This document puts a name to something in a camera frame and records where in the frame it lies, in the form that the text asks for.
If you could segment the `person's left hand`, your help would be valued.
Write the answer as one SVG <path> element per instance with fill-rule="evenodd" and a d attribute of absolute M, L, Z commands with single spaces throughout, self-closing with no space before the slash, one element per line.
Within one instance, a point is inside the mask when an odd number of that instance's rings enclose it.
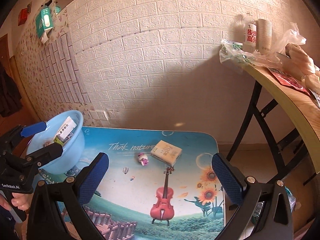
<path fill-rule="evenodd" d="M 21 193 L 13 193 L 13 198 L 11 200 L 11 204 L 1 196 L 0 198 L 0 205 L 1 207 L 5 208 L 6 210 L 10 211 L 13 206 L 17 207 L 19 210 L 26 211 L 30 207 L 29 203 L 29 194 L 21 194 Z"/>

